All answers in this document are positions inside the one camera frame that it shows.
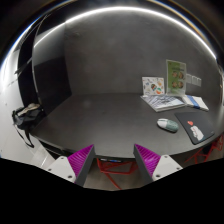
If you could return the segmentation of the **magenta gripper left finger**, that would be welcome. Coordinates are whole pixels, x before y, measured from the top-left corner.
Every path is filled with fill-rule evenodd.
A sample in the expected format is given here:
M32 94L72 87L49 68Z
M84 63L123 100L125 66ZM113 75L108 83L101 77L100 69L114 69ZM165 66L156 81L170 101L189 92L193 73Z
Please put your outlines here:
M68 157L60 156L47 168L47 171L78 186L83 186L94 158L95 149L90 145Z

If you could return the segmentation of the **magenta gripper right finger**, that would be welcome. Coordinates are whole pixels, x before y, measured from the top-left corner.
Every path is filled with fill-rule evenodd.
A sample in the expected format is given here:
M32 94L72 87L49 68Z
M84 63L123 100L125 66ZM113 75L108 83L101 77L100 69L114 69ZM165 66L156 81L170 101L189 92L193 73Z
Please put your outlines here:
M134 145L134 156L145 184L157 181L182 169L169 155L158 155L138 144Z

